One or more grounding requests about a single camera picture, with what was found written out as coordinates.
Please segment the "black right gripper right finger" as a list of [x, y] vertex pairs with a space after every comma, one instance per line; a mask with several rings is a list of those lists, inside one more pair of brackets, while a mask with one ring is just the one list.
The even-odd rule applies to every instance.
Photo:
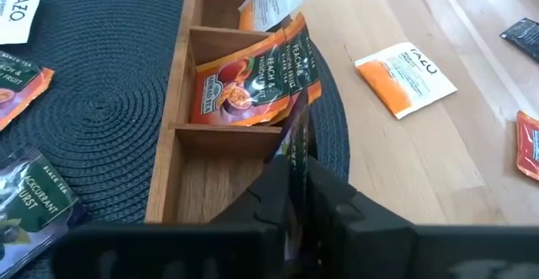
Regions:
[[307, 162], [306, 229], [319, 278], [405, 278], [413, 224], [340, 180], [316, 159]]

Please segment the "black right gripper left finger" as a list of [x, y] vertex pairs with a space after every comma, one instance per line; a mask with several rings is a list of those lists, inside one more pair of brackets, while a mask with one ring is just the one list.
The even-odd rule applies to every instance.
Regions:
[[211, 278], [282, 278], [285, 276], [289, 213], [289, 163], [283, 156], [227, 208], [211, 220], [225, 227], [217, 242]]

